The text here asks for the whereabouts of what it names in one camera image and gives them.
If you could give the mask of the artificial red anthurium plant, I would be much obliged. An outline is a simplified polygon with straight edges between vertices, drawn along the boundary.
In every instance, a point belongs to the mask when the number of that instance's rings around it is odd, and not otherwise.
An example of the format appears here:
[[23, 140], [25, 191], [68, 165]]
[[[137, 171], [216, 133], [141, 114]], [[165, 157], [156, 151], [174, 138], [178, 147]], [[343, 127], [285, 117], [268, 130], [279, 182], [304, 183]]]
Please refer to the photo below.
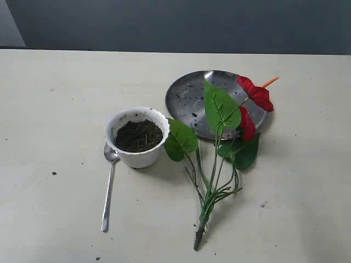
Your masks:
[[199, 197], [201, 213], [195, 232], [195, 251], [200, 248], [215, 205], [241, 191], [237, 172], [248, 169], [256, 160], [260, 133], [244, 104], [252, 101], [265, 112], [272, 112], [274, 106], [267, 87], [277, 80], [275, 77], [257, 86], [249, 78], [238, 76], [237, 83], [246, 93], [240, 103], [236, 103], [220, 87], [205, 81], [205, 117], [214, 133], [214, 160], [210, 178], [206, 178], [201, 167], [199, 141], [194, 129], [181, 121], [168, 119], [166, 153], [174, 162], [184, 159], [189, 161], [191, 167], [185, 168], [185, 171]]

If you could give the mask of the metal spoon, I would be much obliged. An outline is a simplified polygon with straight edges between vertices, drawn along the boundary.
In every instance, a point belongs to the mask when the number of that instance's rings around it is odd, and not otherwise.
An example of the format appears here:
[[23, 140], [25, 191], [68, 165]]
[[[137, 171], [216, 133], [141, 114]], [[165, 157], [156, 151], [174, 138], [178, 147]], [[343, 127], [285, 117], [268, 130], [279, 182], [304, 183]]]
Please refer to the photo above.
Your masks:
[[109, 179], [107, 183], [107, 190], [105, 196], [104, 210], [101, 220], [101, 231], [108, 232], [109, 230], [109, 216], [110, 216], [110, 204], [112, 195], [112, 184], [114, 180], [115, 163], [120, 160], [119, 156], [108, 144], [104, 146], [104, 156], [105, 159], [110, 163]]

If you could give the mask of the white scalloped flower pot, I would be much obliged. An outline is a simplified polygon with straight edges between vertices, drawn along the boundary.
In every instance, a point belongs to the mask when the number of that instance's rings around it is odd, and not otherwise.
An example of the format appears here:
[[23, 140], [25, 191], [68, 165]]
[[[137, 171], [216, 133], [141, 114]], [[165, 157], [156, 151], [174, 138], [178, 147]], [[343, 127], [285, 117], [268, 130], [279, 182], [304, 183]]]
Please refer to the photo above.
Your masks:
[[[127, 152], [115, 145], [117, 132], [129, 121], [149, 120], [162, 131], [161, 141], [153, 148], [143, 152]], [[160, 156], [163, 144], [168, 138], [170, 126], [167, 118], [158, 110], [149, 107], [130, 107], [111, 117], [105, 127], [105, 140], [122, 162], [132, 168], [145, 168], [152, 165]]]

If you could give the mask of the round metal plate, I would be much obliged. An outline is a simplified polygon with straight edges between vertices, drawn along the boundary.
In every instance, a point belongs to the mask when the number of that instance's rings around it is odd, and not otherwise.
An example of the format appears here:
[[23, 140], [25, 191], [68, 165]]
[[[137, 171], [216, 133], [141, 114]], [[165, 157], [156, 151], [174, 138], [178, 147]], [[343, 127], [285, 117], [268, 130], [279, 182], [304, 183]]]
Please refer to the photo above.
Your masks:
[[219, 70], [196, 71], [176, 80], [166, 94], [173, 119], [210, 140], [247, 139], [274, 110], [269, 90], [247, 77]]

